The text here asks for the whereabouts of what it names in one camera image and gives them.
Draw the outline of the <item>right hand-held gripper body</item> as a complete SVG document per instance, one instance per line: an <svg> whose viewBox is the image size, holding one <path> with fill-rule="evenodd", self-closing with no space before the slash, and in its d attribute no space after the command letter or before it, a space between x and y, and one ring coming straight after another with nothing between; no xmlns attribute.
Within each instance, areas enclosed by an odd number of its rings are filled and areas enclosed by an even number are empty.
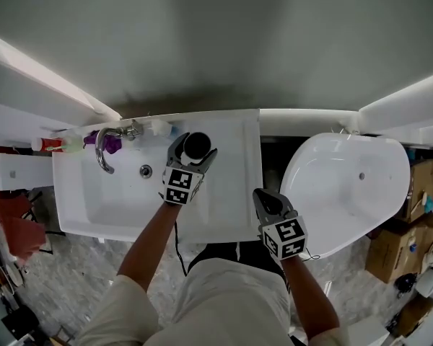
<svg viewBox="0 0 433 346"><path fill-rule="evenodd" d="M278 218L273 223L260 224L259 238L279 261L303 253L307 244L307 229L302 216Z"/></svg>

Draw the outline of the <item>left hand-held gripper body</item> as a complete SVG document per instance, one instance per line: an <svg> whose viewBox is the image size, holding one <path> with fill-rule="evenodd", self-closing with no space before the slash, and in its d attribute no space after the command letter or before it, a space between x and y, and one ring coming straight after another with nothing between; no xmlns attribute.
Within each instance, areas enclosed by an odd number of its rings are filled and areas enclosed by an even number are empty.
<svg viewBox="0 0 433 346"><path fill-rule="evenodd" d="M191 159L188 164L182 164L181 160L167 159L160 193L167 204L187 205L194 199L204 181L205 173L200 170L203 161Z"/></svg>

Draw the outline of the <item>dark blue cup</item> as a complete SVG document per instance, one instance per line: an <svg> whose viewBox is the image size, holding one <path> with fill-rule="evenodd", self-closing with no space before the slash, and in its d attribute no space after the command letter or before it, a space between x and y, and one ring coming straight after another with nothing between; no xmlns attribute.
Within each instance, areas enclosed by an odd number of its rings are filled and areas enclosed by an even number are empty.
<svg viewBox="0 0 433 346"><path fill-rule="evenodd" d="M183 144L183 152L192 162L200 162L210 150L211 140L202 132L190 133Z"/></svg>

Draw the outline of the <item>small white soap bottle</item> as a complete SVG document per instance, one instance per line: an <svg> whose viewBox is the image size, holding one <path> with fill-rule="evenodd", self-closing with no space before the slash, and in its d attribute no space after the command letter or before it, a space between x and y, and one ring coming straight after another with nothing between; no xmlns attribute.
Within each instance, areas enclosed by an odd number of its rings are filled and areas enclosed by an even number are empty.
<svg viewBox="0 0 433 346"><path fill-rule="evenodd" d="M175 139L179 134L179 130L176 126L160 119L152 120L149 128L153 132L154 136L160 136L163 138Z"/></svg>

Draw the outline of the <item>red bottle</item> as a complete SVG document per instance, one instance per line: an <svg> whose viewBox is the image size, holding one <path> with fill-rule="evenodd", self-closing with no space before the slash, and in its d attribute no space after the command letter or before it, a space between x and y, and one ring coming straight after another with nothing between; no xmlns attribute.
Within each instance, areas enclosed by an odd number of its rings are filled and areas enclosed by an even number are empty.
<svg viewBox="0 0 433 346"><path fill-rule="evenodd" d="M40 152L63 152L64 141L60 138L34 138L31 149Z"/></svg>

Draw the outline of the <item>person's left forearm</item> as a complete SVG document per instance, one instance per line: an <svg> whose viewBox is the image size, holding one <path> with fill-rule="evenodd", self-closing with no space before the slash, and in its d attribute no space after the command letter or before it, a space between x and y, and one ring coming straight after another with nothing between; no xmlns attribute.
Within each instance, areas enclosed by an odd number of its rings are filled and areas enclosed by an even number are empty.
<svg viewBox="0 0 433 346"><path fill-rule="evenodd" d="M132 279L148 291L181 208L181 205L161 204L127 252L118 275Z"/></svg>

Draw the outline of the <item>person's right forearm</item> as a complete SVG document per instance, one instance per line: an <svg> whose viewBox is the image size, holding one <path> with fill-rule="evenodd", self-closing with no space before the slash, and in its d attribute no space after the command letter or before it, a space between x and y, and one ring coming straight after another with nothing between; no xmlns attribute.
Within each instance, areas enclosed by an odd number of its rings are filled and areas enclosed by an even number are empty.
<svg viewBox="0 0 433 346"><path fill-rule="evenodd" d="M282 260L281 266L307 339L311 341L319 334L339 328L335 309L304 262L294 256Z"/></svg>

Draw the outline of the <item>person's black shoe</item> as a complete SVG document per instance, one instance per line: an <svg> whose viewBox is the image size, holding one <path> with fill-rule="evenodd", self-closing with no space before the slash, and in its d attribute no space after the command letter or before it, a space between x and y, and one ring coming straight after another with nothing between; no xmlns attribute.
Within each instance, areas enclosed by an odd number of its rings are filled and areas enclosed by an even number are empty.
<svg viewBox="0 0 433 346"><path fill-rule="evenodd" d="M284 271L260 240L239 243L239 263L272 272L285 280Z"/></svg>
<svg viewBox="0 0 433 346"><path fill-rule="evenodd" d="M204 250L201 251L189 264L188 273L190 273L191 269L199 262L210 259L239 262L239 259L237 258L237 242L207 244Z"/></svg>

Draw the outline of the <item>white bathtub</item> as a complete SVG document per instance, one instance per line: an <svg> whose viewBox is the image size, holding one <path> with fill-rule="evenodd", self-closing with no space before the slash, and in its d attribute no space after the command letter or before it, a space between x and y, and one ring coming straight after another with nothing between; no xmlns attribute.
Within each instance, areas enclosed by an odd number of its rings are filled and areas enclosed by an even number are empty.
<svg viewBox="0 0 433 346"><path fill-rule="evenodd" d="M326 258L392 218L409 182L408 157L396 140L339 133L308 138L280 187L307 229L302 257Z"/></svg>

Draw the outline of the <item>white vanity sink cabinet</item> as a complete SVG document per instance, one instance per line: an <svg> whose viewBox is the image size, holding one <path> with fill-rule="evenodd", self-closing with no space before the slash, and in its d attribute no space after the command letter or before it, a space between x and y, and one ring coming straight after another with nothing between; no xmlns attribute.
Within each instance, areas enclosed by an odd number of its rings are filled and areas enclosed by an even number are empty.
<svg viewBox="0 0 433 346"><path fill-rule="evenodd" d="M160 115L179 134L205 133L218 150L196 197L180 211L180 242L256 239L258 219L252 193L263 184L259 117L259 110ZM173 142L154 136L151 121L140 117L144 134L106 155L113 174L100 167L92 145L53 155L54 192L63 231L120 241L134 241L141 233L162 204L162 174ZM139 174L144 164L152 168L148 179Z"/></svg>

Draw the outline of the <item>person's left black shoe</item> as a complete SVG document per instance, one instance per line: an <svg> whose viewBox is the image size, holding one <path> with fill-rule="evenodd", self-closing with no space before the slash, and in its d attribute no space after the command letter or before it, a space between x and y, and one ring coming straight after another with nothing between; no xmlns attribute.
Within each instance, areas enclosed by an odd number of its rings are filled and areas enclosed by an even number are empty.
<svg viewBox="0 0 433 346"><path fill-rule="evenodd" d="M239 262L239 259L237 258L237 242L207 244L204 250L201 251L189 264L188 273L190 273L191 269L199 262L210 259Z"/></svg>

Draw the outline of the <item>chrome faucet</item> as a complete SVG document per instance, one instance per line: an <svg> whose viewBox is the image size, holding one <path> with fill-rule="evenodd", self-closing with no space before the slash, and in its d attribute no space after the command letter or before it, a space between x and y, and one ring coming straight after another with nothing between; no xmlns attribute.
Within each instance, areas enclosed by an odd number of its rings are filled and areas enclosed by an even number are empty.
<svg viewBox="0 0 433 346"><path fill-rule="evenodd" d="M116 138L126 138L129 141L134 140L137 136L144 134L144 126L136 120L132 120L131 124L126 127L117 128L102 128L98 131L95 139L95 155L100 167L108 174L114 173L114 168L111 167L105 160L103 147L105 145L106 136L115 136Z"/></svg>

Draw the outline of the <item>large brown cardboard box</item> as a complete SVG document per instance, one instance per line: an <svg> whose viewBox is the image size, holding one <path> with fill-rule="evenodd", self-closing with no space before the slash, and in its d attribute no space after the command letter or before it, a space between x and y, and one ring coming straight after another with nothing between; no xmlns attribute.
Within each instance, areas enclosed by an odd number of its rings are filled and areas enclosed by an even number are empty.
<svg viewBox="0 0 433 346"><path fill-rule="evenodd" d="M417 244L410 252L411 244ZM365 270L384 283L391 283L408 273L419 274L425 254L433 245L433 213L406 223L391 218L371 240Z"/></svg>

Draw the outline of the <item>black round item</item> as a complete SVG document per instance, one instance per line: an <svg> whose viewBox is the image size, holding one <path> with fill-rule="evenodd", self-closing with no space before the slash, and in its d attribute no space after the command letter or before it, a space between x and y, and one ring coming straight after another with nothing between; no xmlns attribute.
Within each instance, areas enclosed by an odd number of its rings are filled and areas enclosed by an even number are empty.
<svg viewBox="0 0 433 346"><path fill-rule="evenodd" d="M418 275L416 273L408 273L400 276L395 282L394 286L398 291L398 297L402 297L406 293L410 293L416 284Z"/></svg>

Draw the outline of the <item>wooden spoon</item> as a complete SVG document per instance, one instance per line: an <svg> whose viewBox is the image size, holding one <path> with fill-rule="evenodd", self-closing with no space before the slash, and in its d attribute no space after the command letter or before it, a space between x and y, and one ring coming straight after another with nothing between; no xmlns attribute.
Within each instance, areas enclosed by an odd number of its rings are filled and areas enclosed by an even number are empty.
<svg viewBox="0 0 433 346"><path fill-rule="evenodd" d="M415 206L412 208L412 210L411 210L411 214L414 214L414 212L417 210L417 208L418 208L419 206L425 206L426 203L427 203L427 198L428 198L427 193L426 193L425 191L423 191L420 200L419 200L419 201L415 204Z"/></svg>

